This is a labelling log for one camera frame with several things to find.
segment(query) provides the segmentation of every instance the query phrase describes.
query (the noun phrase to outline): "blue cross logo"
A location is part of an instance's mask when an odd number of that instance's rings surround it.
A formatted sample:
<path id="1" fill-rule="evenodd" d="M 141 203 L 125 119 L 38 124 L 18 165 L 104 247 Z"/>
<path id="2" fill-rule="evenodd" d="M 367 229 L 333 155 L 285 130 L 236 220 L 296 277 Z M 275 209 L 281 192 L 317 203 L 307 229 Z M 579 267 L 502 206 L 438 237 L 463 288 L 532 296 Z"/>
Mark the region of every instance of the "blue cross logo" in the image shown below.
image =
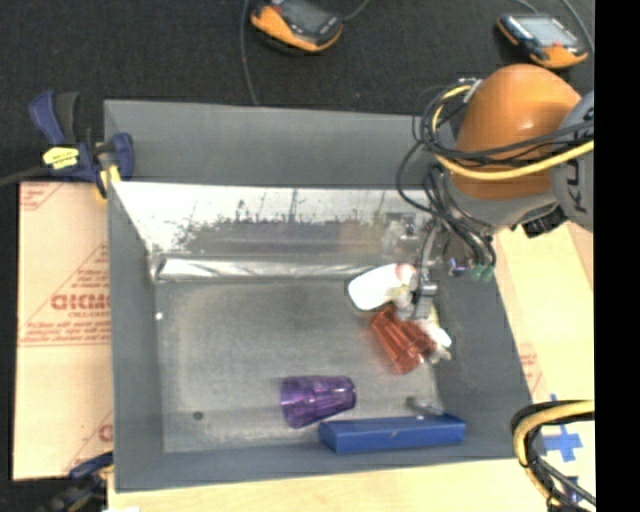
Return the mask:
<path id="1" fill-rule="evenodd" d="M 554 394 L 551 400 L 557 400 Z M 560 434 L 543 435 L 542 440 L 547 450 L 558 450 L 562 456 L 563 462 L 571 462 L 576 460 L 573 450 L 582 448 L 582 441 L 578 434 L 569 434 L 566 425 L 560 425 Z"/>

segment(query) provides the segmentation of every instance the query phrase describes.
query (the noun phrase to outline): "white plastic object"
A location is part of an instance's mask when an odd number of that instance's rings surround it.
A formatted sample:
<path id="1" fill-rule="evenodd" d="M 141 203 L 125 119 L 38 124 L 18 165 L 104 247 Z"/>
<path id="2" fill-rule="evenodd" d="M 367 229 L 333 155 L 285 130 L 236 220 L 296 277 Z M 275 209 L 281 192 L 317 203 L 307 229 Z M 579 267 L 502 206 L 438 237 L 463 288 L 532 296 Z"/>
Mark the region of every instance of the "white plastic object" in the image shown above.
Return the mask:
<path id="1" fill-rule="evenodd" d="M 450 360 L 451 354 L 447 350 L 451 346 L 451 338 L 442 327 L 431 317 L 420 318 L 415 321 L 418 327 L 437 343 L 436 350 L 429 356 L 429 362 L 436 364 L 441 359 Z"/>
<path id="2" fill-rule="evenodd" d="M 376 267 L 354 278 L 347 286 L 354 306 L 369 311 L 406 294 L 416 268 L 391 263 Z"/>

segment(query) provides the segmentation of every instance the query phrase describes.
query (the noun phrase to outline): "yellow cable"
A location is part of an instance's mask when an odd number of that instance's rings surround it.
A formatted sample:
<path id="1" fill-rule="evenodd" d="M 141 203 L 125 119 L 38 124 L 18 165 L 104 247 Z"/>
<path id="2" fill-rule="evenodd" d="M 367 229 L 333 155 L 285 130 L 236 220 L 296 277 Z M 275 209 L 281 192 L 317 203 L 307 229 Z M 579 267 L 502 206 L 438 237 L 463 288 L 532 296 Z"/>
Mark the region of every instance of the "yellow cable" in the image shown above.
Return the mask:
<path id="1" fill-rule="evenodd" d="M 593 400 L 583 400 L 571 404 L 558 405 L 550 409 L 545 409 L 523 419 L 513 433 L 513 448 L 516 452 L 520 464 L 527 465 L 527 455 L 524 446 L 524 439 L 531 430 L 550 421 L 579 414 L 586 414 L 594 411 Z"/>
<path id="2" fill-rule="evenodd" d="M 535 473 L 528 467 L 529 461 L 527 460 L 527 451 L 525 445 L 525 439 L 529 432 L 533 429 L 547 424 L 551 421 L 568 418 L 571 416 L 577 416 L 581 414 L 587 414 L 595 410 L 595 403 L 593 400 L 584 400 L 580 402 L 574 402 L 571 404 L 558 405 L 550 409 L 545 409 L 527 418 L 523 419 L 516 427 L 513 433 L 513 449 L 516 453 L 518 461 L 525 468 L 525 473 L 529 479 L 533 482 L 538 492 L 544 496 L 545 499 L 549 499 L 551 493 L 546 487 L 538 480 Z M 552 500 L 554 505 L 559 505 L 555 499 Z"/>
<path id="3" fill-rule="evenodd" d="M 473 178 L 477 180 L 484 181 L 503 181 L 503 180 L 512 180 L 514 178 L 520 178 L 522 176 L 526 176 L 528 174 L 533 174 L 536 172 L 544 171 L 545 169 L 549 169 L 554 165 L 561 164 L 572 158 L 576 158 L 580 155 L 584 155 L 590 151 L 593 151 L 594 141 L 586 142 L 576 148 L 570 149 L 561 153 L 560 155 L 555 155 L 549 158 L 546 158 L 540 162 L 536 162 L 533 164 L 525 165 L 524 167 L 518 167 L 517 169 L 509 169 L 507 171 L 494 171 L 494 172 L 482 172 L 482 171 L 472 171 L 461 165 L 458 165 L 451 160 L 447 160 L 446 158 L 441 157 L 440 155 L 434 154 L 436 160 L 440 162 L 444 167 L 449 169 L 451 172 L 460 174 L 467 178 Z"/>

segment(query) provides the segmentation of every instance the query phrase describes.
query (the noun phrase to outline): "purple plastic cup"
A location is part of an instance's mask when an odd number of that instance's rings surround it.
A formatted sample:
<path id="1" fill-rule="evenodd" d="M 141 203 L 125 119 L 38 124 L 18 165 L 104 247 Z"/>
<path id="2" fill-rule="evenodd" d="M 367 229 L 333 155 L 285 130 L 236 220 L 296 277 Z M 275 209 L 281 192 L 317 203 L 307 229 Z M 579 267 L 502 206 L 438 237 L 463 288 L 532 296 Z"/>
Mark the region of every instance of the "purple plastic cup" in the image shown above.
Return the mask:
<path id="1" fill-rule="evenodd" d="M 289 426 L 301 428 L 356 405 L 349 377 L 287 377 L 280 387 L 280 406 Z"/>

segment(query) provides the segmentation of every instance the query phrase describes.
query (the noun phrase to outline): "blue block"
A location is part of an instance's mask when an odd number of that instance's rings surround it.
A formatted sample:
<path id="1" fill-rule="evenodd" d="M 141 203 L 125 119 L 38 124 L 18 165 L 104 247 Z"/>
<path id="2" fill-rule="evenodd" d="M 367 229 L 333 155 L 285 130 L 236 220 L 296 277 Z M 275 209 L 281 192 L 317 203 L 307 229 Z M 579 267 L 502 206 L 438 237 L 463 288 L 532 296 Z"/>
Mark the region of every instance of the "blue block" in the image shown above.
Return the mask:
<path id="1" fill-rule="evenodd" d="M 450 414 L 321 422 L 320 441 L 336 453 L 461 443 L 466 423 Z"/>

